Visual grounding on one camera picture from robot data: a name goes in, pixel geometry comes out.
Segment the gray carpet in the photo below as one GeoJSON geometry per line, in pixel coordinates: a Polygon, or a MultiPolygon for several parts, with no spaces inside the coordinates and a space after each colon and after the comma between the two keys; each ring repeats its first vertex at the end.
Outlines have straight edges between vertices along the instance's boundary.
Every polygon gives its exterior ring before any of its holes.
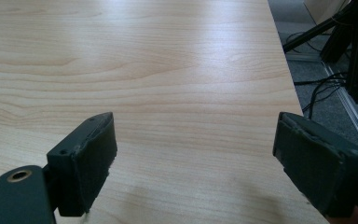
{"type": "MultiPolygon", "coordinates": [[[[268,0],[268,2],[283,44],[290,37],[289,35],[305,32],[315,26],[303,0],[268,0]]],[[[317,49],[322,49],[327,39],[328,35],[317,36],[309,42],[310,45],[304,44],[296,48],[296,50],[299,53],[317,55],[319,53],[317,49]]],[[[327,77],[327,73],[321,63],[288,61],[288,64],[294,81],[309,81],[327,77]]],[[[341,71],[348,71],[348,58],[345,55],[337,63],[337,67],[341,71]]],[[[310,97],[314,89],[314,85],[296,86],[296,93],[302,108],[310,103],[310,97]]],[[[330,94],[332,90],[327,89],[319,97],[323,98],[330,94]]],[[[304,116],[307,116],[308,113],[309,111],[305,111],[304,116]]],[[[358,145],[358,132],[336,93],[315,105],[312,119],[330,131],[338,133],[358,145]]]]}

